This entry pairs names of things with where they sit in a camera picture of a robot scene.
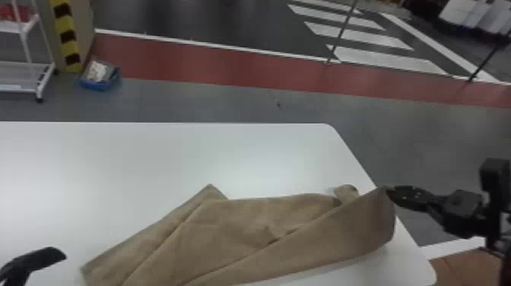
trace blue basket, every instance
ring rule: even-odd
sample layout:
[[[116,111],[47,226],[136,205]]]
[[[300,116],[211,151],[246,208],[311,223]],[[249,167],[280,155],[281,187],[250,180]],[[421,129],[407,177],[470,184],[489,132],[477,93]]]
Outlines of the blue basket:
[[[81,77],[78,78],[78,81],[83,88],[88,88],[95,91],[108,91],[120,78],[121,68],[116,68],[112,77],[108,81],[94,82],[85,80]]]

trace white shelf rack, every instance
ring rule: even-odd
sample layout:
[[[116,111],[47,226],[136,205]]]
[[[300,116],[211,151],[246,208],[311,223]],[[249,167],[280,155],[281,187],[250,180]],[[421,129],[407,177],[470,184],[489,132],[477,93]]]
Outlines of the white shelf rack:
[[[49,78],[55,71],[55,62],[52,53],[49,50],[48,38],[40,23],[40,17],[37,13],[37,6],[34,0],[31,0],[32,7],[36,12],[30,17],[27,23],[21,21],[20,12],[17,8],[17,0],[11,0],[16,21],[0,20],[0,33],[17,33],[20,35],[21,45],[25,54],[26,62],[1,62],[0,61],[0,91],[34,93],[36,102],[43,102],[43,91]],[[40,64],[32,62],[27,39],[30,31],[39,24],[46,51],[50,58],[50,63]]]

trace gray floor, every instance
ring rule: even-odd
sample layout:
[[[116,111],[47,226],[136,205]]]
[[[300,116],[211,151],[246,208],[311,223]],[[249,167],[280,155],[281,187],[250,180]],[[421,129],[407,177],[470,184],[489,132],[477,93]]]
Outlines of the gray floor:
[[[0,120],[325,122],[377,185],[413,184],[437,194],[478,191],[481,162],[511,158],[511,110],[135,79],[97,93],[72,75],[54,77],[46,99],[40,105],[32,96],[0,94]],[[398,214],[420,245],[454,238],[425,214]]]

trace towel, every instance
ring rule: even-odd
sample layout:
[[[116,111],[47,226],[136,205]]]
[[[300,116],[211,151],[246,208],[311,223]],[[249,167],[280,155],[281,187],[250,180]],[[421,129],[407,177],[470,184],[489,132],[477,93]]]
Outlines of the towel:
[[[229,200],[212,185],[81,269],[90,286],[228,286],[353,259],[392,239],[386,188]]]

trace yellow and black striped pillar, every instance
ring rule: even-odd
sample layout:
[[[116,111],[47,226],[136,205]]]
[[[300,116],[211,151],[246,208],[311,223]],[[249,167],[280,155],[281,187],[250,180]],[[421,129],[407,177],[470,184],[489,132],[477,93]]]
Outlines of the yellow and black striped pillar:
[[[81,72],[84,65],[80,57],[70,1],[71,0],[49,0],[49,3],[55,16],[55,28],[60,38],[65,71]]]

